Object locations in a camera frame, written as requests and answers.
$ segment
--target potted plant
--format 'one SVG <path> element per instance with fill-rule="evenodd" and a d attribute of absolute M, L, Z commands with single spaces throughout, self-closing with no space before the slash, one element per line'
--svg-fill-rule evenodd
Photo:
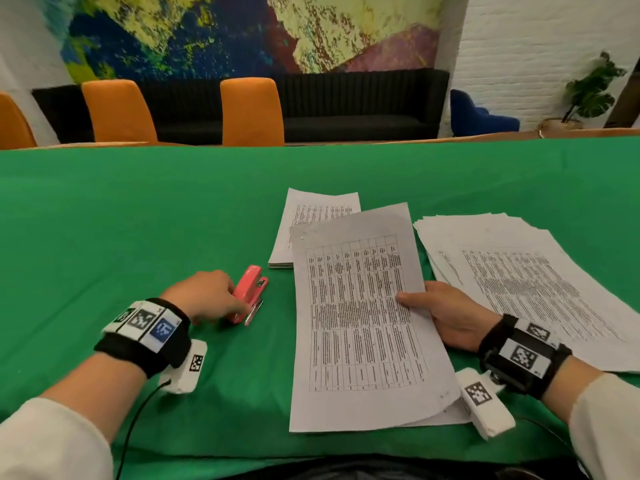
<path fill-rule="evenodd" d="M 585 78 L 569 81 L 566 85 L 566 98 L 569 110 L 562 118 L 550 118 L 542 121 L 540 130 L 573 130 L 582 128 L 582 121 L 575 119 L 596 118 L 606 113 L 616 99 L 605 91 L 617 77 L 627 71 L 617 67 L 608 52 L 602 52 L 596 60 L 596 67 Z"/>

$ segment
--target white brick wall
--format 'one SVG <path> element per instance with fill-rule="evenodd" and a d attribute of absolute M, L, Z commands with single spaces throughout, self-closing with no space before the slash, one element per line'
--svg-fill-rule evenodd
<path fill-rule="evenodd" d="M 562 116 L 564 85 L 585 76 L 601 50 L 626 69 L 640 57 L 640 0 L 468 0 L 462 19 L 466 3 L 445 1 L 442 37 L 449 42 L 439 46 L 436 67 L 450 70 L 451 87 L 471 94 L 476 104 L 519 118 L 522 130 Z M 455 47 L 451 39 L 462 21 Z M 626 80 L 610 86 L 615 97 Z M 586 126 L 602 127 L 606 119 L 587 120 Z M 447 108 L 440 136 L 450 135 Z"/>
<path fill-rule="evenodd" d="M 58 138 L 31 95 L 31 89 L 70 84 L 60 47 L 47 29 L 36 0 L 0 2 L 0 91 L 16 101 L 39 145 Z"/>

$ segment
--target hand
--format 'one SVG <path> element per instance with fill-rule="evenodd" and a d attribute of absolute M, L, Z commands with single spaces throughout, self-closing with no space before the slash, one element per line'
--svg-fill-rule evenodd
<path fill-rule="evenodd" d="M 424 289 L 424 293 L 400 292 L 396 299 L 411 308 L 428 309 L 440 338 L 448 346 L 476 352 L 484 336 L 501 319 L 446 283 L 425 281 Z"/>
<path fill-rule="evenodd" d="M 251 307 L 233 296 L 234 290 L 234 282 L 224 271 L 198 271 L 167 288 L 160 298 L 180 308 L 197 325 L 230 314 L 249 313 Z"/>

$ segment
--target abstract painting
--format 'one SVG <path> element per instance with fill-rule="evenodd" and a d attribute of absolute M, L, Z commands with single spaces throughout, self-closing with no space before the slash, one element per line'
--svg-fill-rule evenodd
<path fill-rule="evenodd" d="M 76 82 L 432 67 L 442 0 L 39 0 Z"/>

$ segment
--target black sofa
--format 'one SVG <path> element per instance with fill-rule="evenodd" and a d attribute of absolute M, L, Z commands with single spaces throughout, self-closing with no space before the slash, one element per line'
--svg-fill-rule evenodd
<path fill-rule="evenodd" d="M 288 143 L 436 138 L 448 72 L 289 74 L 274 78 Z M 158 139 L 168 143 L 221 144 L 220 81 L 137 81 Z M 34 98 L 60 143 L 93 140 L 80 86 L 34 89 Z"/>

